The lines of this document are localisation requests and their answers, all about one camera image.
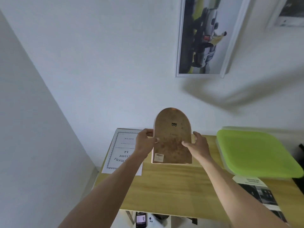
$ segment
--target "white paper sheet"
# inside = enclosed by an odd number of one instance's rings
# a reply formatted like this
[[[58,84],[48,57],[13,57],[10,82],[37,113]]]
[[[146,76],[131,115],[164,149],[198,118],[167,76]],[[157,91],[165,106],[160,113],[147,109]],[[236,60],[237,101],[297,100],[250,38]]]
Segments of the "white paper sheet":
[[[141,130],[116,129],[102,173],[113,173],[135,149],[136,136]],[[142,164],[136,175],[141,176]]]

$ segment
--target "wooden table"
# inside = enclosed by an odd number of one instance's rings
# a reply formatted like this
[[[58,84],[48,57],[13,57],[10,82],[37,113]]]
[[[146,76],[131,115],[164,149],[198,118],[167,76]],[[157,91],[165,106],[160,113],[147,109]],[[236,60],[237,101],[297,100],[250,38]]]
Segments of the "wooden table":
[[[216,136],[204,136],[211,156],[224,168]],[[135,176],[121,209],[229,222],[207,173],[196,160],[192,165],[152,164],[150,153],[142,167],[142,176]],[[100,172],[95,186],[107,176]],[[262,181],[272,191],[288,223],[304,227],[304,196],[296,184],[291,179]]]

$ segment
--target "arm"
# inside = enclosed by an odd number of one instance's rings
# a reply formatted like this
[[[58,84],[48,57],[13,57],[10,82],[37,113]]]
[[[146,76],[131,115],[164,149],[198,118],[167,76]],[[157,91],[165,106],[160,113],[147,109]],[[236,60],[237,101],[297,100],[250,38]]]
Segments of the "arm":
[[[195,144],[182,142],[205,169],[234,228],[288,228],[282,220],[252,197],[212,159],[207,139],[199,133]]]
[[[139,166],[158,142],[148,135],[153,135],[152,129],[137,135],[133,154],[78,203],[58,228],[111,227]]]

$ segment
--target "phone screen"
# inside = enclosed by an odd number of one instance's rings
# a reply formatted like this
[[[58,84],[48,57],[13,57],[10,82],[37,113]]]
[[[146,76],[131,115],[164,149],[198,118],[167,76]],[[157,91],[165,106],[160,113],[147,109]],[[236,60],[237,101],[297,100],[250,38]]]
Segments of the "phone screen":
[[[146,223],[146,215],[137,215],[136,223]]]

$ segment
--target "green plastic lid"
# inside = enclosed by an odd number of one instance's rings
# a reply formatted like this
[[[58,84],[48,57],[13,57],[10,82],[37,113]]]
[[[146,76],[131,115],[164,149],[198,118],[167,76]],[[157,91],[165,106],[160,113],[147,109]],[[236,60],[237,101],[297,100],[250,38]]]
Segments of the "green plastic lid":
[[[261,132],[219,130],[218,145],[227,167],[248,177],[302,177],[304,171],[272,135]]]

